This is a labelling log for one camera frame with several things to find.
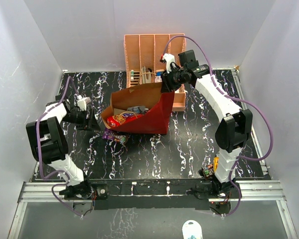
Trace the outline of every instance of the black marble table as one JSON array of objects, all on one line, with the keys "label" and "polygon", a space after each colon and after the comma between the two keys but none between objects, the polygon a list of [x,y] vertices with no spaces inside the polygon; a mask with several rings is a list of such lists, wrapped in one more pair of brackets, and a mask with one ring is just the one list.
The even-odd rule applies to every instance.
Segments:
[{"label": "black marble table", "polygon": [[[229,95],[239,97],[231,70],[215,70],[218,81]],[[92,99],[91,106],[99,115],[110,103],[111,92],[126,87],[125,72],[66,73],[62,77],[60,94],[68,76],[72,76],[80,94]],[[166,135],[132,134],[126,145],[102,139],[102,129],[78,131],[75,126],[62,123],[68,140],[69,154],[76,165],[93,179],[185,179],[198,178],[198,170],[212,163],[219,150],[215,132],[219,125],[216,113],[206,99],[186,84],[186,110],[171,114]],[[68,96],[74,91],[70,87]],[[257,157],[255,145],[249,139],[242,154]],[[53,169],[44,166],[45,174]],[[237,177],[263,178],[259,162],[239,160]],[[32,181],[40,181],[34,172]]]}]

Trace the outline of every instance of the open bag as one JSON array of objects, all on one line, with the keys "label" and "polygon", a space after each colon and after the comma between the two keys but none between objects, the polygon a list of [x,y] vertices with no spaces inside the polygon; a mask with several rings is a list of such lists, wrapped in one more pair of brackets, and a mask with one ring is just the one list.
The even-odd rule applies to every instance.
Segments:
[{"label": "open bag", "polygon": [[[167,134],[174,92],[161,93],[160,83],[141,84],[111,94],[111,105],[101,114],[105,127],[127,133],[160,133]],[[110,127],[107,118],[114,115],[114,110],[126,110],[129,107],[145,106],[149,111],[127,123]]]}]

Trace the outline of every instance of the wall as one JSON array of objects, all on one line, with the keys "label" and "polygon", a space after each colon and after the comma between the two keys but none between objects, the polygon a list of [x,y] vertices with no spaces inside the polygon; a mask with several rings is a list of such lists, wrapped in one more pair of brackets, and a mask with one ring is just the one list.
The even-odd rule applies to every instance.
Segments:
[{"label": "wall", "polygon": [[142,33],[185,33],[206,49],[213,67],[240,65],[274,2],[24,1],[60,67],[69,71],[125,69],[124,34]]},{"label": "wall", "polygon": [[53,99],[62,71],[23,0],[0,0],[0,239],[35,166],[25,125]]},{"label": "wall", "polygon": [[[280,179],[299,235],[299,0],[276,1],[242,65],[240,78],[248,100],[272,123],[275,144],[267,163]],[[260,143],[268,131],[255,116]]]}]

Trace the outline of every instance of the purple cable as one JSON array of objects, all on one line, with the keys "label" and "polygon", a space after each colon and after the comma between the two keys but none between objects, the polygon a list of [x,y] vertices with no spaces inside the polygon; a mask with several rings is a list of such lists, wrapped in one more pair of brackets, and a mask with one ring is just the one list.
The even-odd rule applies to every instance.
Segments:
[{"label": "purple cable", "polygon": [[[77,91],[77,89],[76,89],[76,87],[75,87],[75,85],[74,85],[73,79],[72,79],[72,77],[69,76],[68,79],[67,79],[66,85],[65,85],[65,89],[64,89],[63,95],[62,95],[62,97],[61,97],[59,103],[57,103],[55,106],[51,107],[51,108],[48,109],[46,112],[44,112],[44,113],[38,118],[37,123],[36,123],[36,125],[35,125],[35,129],[36,129],[36,139],[37,139],[37,144],[38,144],[39,171],[40,171],[40,176],[41,176],[41,178],[42,178],[43,180],[48,180],[48,178],[50,178],[52,175],[54,175],[54,174],[56,174],[56,173],[64,173],[64,174],[67,176],[68,180],[70,179],[68,173],[65,172],[65,171],[63,171],[63,170],[55,170],[55,171],[53,171],[52,173],[49,173],[47,176],[44,175],[44,173],[43,173],[43,162],[42,162],[42,151],[41,151],[41,141],[40,141],[40,129],[39,129],[39,127],[40,127],[40,121],[43,119],[43,117],[45,117],[51,110],[53,110],[54,108],[56,108],[57,106],[59,106],[60,104],[62,104],[62,102],[63,102],[63,100],[64,100],[64,98],[65,98],[65,96],[66,96],[66,92],[67,92],[67,90],[68,90],[69,82],[70,82],[70,81],[71,81],[71,83],[72,83],[72,86],[73,86],[73,89],[74,89],[75,93],[78,95],[78,91]],[[53,194],[53,196],[54,196],[60,203],[62,203],[62,204],[63,204],[65,207],[67,207],[70,211],[74,212],[76,215],[78,215],[78,216],[80,216],[80,217],[83,217],[83,215],[82,215],[81,213],[76,212],[76,211],[73,210],[70,206],[68,206],[66,203],[64,203],[64,202],[63,202],[63,201],[62,201],[62,200],[55,194],[55,192],[54,192],[54,188],[55,188],[56,186],[66,186],[66,185],[68,185],[68,183],[69,183],[68,180],[67,180],[66,183],[58,183],[58,184],[53,185],[53,186],[52,186],[52,189],[51,189],[52,194]]]},{"label": "purple cable", "polygon": [[[252,106],[253,108],[255,108],[258,111],[258,113],[261,115],[261,117],[264,119],[264,121],[265,121],[265,123],[267,125],[268,131],[269,131],[269,135],[270,135],[270,145],[269,145],[269,149],[268,149],[267,153],[263,157],[261,157],[261,158],[249,158],[249,157],[246,157],[246,156],[239,155],[239,156],[237,156],[237,159],[244,158],[244,159],[251,160],[251,161],[261,161],[261,160],[267,158],[269,156],[269,154],[271,153],[271,151],[273,150],[273,146],[274,146],[274,134],[273,134],[272,128],[271,128],[271,126],[270,126],[267,118],[265,117],[264,113],[256,105],[254,105],[253,103],[251,103],[251,102],[249,102],[247,100],[242,100],[242,99],[239,99],[239,98],[231,97],[231,96],[227,95],[223,90],[221,90],[217,86],[217,84],[215,82],[215,79],[214,79],[215,75],[213,75],[213,71],[212,71],[212,68],[211,68],[210,61],[208,60],[208,57],[206,56],[206,54],[203,51],[203,49],[192,38],[190,38],[188,36],[184,36],[184,35],[178,35],[178,36],[172,37],[167,42],[166,47],[165,47],[164,52],[163,52],[163,55],[165,54],[165,52],[166,52],[166,50],[168,48],[169,43],[174,38],[177,38],[177,37],[184,37],[184,38],[187,38],[187,39],[191,40],[200,49],[200,51],[203,53],[203,55],[204,55],[204,57],[205,57],[205,59],[206,59],[206,61],[208,63],[209,73],[210,73],[210,77],[211,77],[212,83],[216,87],[216,89],[218,90],[219,93],[221,93],[222,95],[224,95],[224,97],[229,98],[229,99],[231,99],[233,101],[240,101],[240,102],[244,102],[246,104],[249,104],[250,106]],[[238,190],[239,198],[238,198],[238,203],[237,203],[236,207],[230,213],[228,213],[227,215],[233,214],[238,209],[238,207],[240,205],[241,197],[242,197],[242,194],[241,194],[241,191],[240,191],[239,187],[231,180],[231,175],[233,174],[233,170],[235,169],[235,167],[237,166],[237,164],[238,164],[238,160],[234,163],[233,167],[231,168],[231,171],[229,172],[229,181]]]}]

